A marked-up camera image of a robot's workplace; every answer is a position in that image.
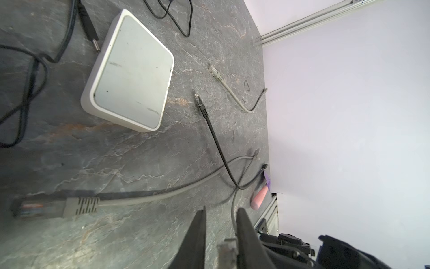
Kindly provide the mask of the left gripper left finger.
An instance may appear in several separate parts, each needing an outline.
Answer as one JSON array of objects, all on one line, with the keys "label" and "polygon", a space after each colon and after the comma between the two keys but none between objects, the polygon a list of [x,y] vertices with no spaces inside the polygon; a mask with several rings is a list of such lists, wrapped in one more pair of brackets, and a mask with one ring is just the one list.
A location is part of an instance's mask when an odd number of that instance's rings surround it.
[{"label": "left gripper left finger", "polygon": [[206,256],[206,208],[196,212],[169,269],[203,269]]}]

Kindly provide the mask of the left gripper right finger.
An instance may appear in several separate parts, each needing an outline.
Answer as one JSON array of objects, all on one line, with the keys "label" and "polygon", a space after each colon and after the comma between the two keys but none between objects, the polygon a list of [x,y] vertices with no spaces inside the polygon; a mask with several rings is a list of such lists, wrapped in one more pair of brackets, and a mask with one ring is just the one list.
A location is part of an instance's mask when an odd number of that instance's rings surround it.
[{"label": "left gripper right finger", "polygon": [[239,247],[237,268],[275,269],[244,208],[239,208],[237,211],[236,227]]}]

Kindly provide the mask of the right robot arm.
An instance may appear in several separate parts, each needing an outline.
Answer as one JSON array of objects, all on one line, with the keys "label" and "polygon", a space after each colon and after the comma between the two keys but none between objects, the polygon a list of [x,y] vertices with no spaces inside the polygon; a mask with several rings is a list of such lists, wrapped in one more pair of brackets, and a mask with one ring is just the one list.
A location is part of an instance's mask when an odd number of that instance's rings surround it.
[{"label": "right robot arm", "polygon": [[265,219],[255,227],[259,239],[277,269],[388,269],[373,255],[328,235],[319,236],[318,251],[291,234],[270,235]]}]

